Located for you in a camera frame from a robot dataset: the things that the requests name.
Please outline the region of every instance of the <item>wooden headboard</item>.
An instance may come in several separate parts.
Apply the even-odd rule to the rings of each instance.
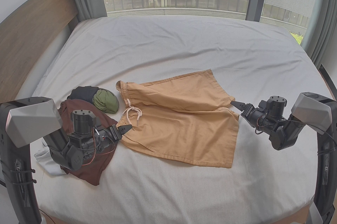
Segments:
[[[0,103],[15,99],[31,68],[77,13],[74,0],[28,0],[0,24]]]

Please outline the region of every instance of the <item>bed sheet wrinkle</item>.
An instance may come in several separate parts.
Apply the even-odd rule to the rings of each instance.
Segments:
[[[300,92],[330,96],[308,56],[285,29],[169,15],[83,21],[35,93],[52,97],[59,105],[77,86],[107,88],[121,104],[111,115],[118,120],[124,103],[116,81],[144,83],[205,69],[212,69],[218,83],[237,101],[256,106],[261,99],[284,94],[285,117]],[[44,174],[39,181],[43,171],[34,158],[32,167],[41,182],[35,186],[39,205],[69,223],[95,223],[90,206],[101,212],[103,224],[111,219],[117,223],[207,223],[212,219],[213,223],[261,224],[288,216],[310,201],[316,182],[315,147],[316,134],[305,127],[294,146],[275,151],[267,134],[255,135],[240,118],[231,169],[164,161],[122,144],[102,173],[99,188],[74,176],[61,179]],[[32,143],[31,150],[35,153],[38,144]]]

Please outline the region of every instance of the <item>white drawstring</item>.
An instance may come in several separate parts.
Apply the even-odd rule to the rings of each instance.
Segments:
[[[138,114],[138,116],[137,116],[137,126],[138,126],[138,120],[142,116],[143,113],[141,112],[141,109],[139,109],[137,107],[134,107],[134,106],[131,106],[131,103],[130,103],[129,99],[126,99],[126,100],[127,100],[128,104],[129,104],[129,108],[125,109],[125,111],[123,112],[123,115],[126,112],[126,119],[129,122],[129,124],[132,125],[131,121],[129,120],[129,111],[130,110],[136,111],[137,114]]]

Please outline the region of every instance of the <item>tan shorts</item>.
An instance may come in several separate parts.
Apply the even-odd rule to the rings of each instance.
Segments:
[[[218,84],[211,70],[155,82],[118,81],[133,129],[121,142],[154,157],[200,166],[231,168],[239,115],[228,106],[235,100]],[[124,114],[119,125],[128,124]]]

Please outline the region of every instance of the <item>rolled green cloth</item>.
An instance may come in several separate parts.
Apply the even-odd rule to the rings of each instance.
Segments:
[[[117,97],[106,89],[99,89],[94,95],[94,105],[104,113],[115,114],[118,111]]]

